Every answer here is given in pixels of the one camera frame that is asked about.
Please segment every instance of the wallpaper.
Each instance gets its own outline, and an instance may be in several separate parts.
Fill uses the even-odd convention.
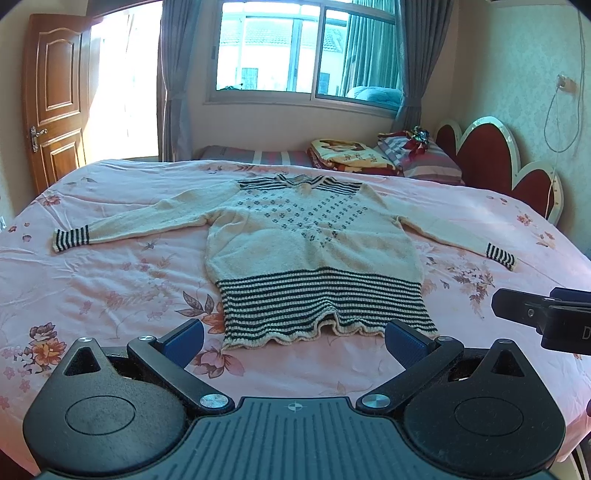
[[[585,17],[583,30],[590,50],[586,69],[591,73],[591,23]],[[522,165],[534,160],[557,163],[565,192],[558,227],[583,253],[589,253],[591,79],[583,92],[582,136],[568,152],[557,155],[546,146],[543,131],[559,73],[577,84],[580,80],[579,24],[573,7],[500,8],[485,0],[460,0],[452,118],[466,128],[481,116],[493,115],[515,135]],[[548,124],[548,139],[555,148],[566,146],[574,137],[576,112],[576,95],[559,92]]]

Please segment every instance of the striped hem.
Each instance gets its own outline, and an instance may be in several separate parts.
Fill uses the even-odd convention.
[[[433,335],[421,284],[324,267],[216,283],[226,319],[226,349],[315,340],[323,325],[348,336],[383,335],[391,319]]]

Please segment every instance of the curtain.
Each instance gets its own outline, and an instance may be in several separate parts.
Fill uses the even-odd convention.
[[[396,0],[402,106],[393,129],[421,121],[421,100],[447,34],[454,0]]]
[[[162,119],[163,161],[190,160],[191,126],[187,78],[202,0],[163,0],[160,60],[164,83]]]
[[[394,12],[394,0],[353,0],[354,4]],[[396,88],[398,55],[395,26],[373,18],[351,15],[347,42],[342,96],[354,87]]]

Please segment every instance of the window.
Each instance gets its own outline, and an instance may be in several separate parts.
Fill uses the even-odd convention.
[[[219,5],[211,102],[315,105],[388,116],[400,107],[394,0]]]
[[[162,2],[93,25],[87,158],[158,157],[156,74]]]

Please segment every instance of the door handle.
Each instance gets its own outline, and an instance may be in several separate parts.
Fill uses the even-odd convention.
[[[33,153],[37,153],[39,151],[39,140],[38,138],[47,133],[47,128],[44,128],[40,132],[37,131],[35,127],[31,127],[29,130],[31,133],[31,147],[33,148]]]

